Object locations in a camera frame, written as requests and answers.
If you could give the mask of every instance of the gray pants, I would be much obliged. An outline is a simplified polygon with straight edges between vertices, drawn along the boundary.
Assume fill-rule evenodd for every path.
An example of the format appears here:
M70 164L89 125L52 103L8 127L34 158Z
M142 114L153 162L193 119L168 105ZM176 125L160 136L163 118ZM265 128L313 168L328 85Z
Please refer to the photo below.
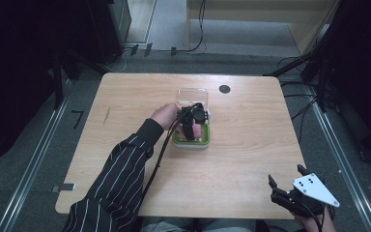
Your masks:
M142 232L254 232L255 219L144 217Z

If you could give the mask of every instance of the wooden table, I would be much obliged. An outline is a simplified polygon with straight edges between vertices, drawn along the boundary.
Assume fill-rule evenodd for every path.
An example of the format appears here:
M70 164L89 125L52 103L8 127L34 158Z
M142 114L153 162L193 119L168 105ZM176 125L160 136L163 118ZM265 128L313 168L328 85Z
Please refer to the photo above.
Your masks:
M222 94L219 86L231 92ZM292 189L303 157L279 82L274 77L108 73L101 82L56 203L67 214L84 197L113 147L137 131L145 118L177 90L209 92L211 143L207 149L167 146L140 216L195 218L292 218L271 202L268 175ZM146 179L157 161L164 136L146 165Z
M186 47L189 44L189 21L199 18L201 1L186 2ZM315 45L323 27L333 19L339 2L339 0L206 0L204 18L287 23L300 54L305 54Z

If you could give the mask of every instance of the white object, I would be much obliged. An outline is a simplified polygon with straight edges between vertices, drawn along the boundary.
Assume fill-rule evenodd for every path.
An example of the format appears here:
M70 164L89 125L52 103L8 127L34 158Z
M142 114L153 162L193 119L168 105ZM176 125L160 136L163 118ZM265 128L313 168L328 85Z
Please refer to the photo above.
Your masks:
M324 183L314 174L302 176L292 181L292 185L304 195L327 203L333 207L339 207L339 201L325 187Z

